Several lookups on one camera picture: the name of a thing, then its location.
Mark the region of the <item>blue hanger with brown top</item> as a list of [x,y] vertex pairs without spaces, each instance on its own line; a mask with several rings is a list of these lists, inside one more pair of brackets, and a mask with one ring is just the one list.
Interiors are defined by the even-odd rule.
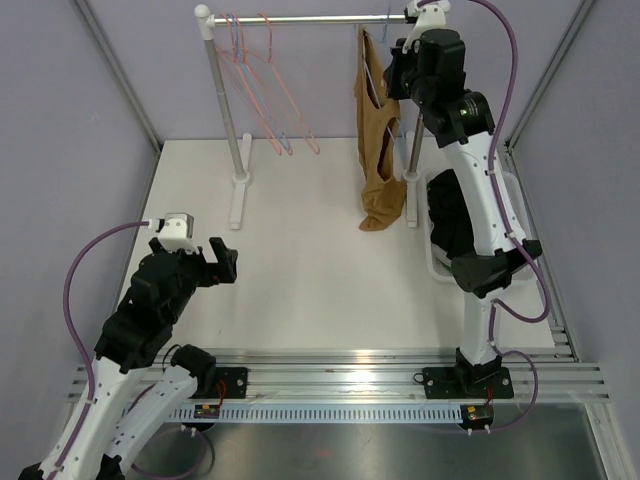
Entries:
[[[366,33],[362,39],[358,40],[359,47],[361,50],[361,52],[359,53],[359,56],[360,56],[360,60],[362,61],[361,69],[364,72],[366,92],[369,97],[369,100],[371,101],[371,103],[376,109],[380,109],[382,105],[380,103],[380,98],[378,95],[377,83],[374,81],[374,78],[367,60],[367,47],[368,47],[369,40],[372,40],[374,43],[383,47],[389,46],[388,26],[390,23],[390,12],[391,12],[391,5],[388,5],[387,14],[385,16],[385,20],[382,27],[382,34],[380,37],[371,36],[370,34],[366,33],[366,28],[364,26],[358,27],[358,31],[364,31]],[[393,129],[391,127],[387,127],[387,133],[391,136],[391,141],[396,142],[397,140],[400,140],[402,143],[401,147],[406,148],[406,131],[400,121],[397,122],[396,130],[397,132],[393,133]]]

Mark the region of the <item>brown tank top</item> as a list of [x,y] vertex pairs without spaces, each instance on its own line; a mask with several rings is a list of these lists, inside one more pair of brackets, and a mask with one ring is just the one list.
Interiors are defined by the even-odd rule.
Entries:
[[386,95],[383,67],[365,27],[358,28],[354,84],[358,159],[364,174],[359,228],[381,231],[402,214],[407,185],[395,176],[394,140],[401,119],[399,102]]

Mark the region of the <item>pink hanger with black top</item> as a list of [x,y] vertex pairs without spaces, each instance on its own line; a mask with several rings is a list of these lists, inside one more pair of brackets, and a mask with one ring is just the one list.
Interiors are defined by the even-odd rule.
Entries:
[[272,69],[273,74],[275,75],[277,81],[279,82],[280,87],[282,88],[284,94],[286,95],[293,112],[295,113],[295,120],[289,114],[286,114],[286,117],[290,120],[296,131],[301,135],[302,139],[307,143],[311,151],[315,155],[319,155],[321,152],[320,146],[317,142],[316,137],[312,133],[311,129],[307,125],[304,117],[302,116],[301,111],[298,108],[298,105],[289,91],[287,84],[282,78],[280,71],[274,61],[274,45],[273,45],[273,26],[272,22],[268,19],[267,15],[260,12],[259,16],[264,20],[265,24],[268,28],[269,34],[269,44],[268,44],[268,56],[266,58],[261,57],[255,54],[255,57],[265,61]]

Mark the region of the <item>black tank top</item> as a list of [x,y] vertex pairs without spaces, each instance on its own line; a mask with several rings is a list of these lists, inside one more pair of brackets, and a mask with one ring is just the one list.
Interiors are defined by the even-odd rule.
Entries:
[[474,250],[473,228],[464,196],[453,169],[447,169],[427,183],[431,243],[448,261]]

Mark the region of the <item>pink hanger with grey top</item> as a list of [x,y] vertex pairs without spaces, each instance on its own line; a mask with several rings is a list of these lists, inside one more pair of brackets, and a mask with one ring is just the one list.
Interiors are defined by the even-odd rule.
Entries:
[[219,50],[223,57],[223,65],[228,79],[276,154],[282,155],[286,137],[279,129],[269,109],[257,75],[251,71],[244,48],[240,22],[233,15],[222,14],[221,17],[230,34],[230,48]]

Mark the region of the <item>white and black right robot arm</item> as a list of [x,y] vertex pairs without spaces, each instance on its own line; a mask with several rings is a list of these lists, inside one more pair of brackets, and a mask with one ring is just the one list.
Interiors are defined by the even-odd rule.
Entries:
[[447,28],[400,39],[384,72],[387,95],[412,100],[424,127],[455,174],[469,215],[474,244],[453,256],[451,272],[464,291],[461,345],[451,367],[426,367],[428,399],[510,399],[511,379],[497,350],[497,301],[513,276],[539,257],[510,206],[492,144],[495,124],[486,98],[465,86],[465,45]]

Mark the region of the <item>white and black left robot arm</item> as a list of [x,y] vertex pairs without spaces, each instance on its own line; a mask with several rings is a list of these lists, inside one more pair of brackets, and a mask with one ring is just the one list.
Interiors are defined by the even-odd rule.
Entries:
[[21,478],[121,479],[184,401],[226,393],[216,377],[215,357],[187,344],[175,351],[160,380],[126,406],[196,290],[235,282],[237,251],[219,237],[209,243],[213,263],[200,249],[170,251],[159,239],[151,240],[151,254],[103,326],[83,397],[63,434],[48,457],[24,468]]

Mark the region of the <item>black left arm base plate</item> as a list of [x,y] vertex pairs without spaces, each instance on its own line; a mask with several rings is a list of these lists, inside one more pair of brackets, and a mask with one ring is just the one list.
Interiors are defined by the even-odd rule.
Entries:
[[217,367],[215,374],[207,379],[205,386],[198,388],[199,399],[245,399],[247,395],[249,369],[247,367]]

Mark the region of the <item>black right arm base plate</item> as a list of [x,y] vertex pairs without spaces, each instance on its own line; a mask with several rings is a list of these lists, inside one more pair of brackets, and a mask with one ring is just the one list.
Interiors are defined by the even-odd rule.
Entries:
[[421,385],[427,399],[513,399],[514,389],[510,372],[502,367],[495,375],[464,386],[457,380],[453,367],[425,367],[412,376],[413,382]]

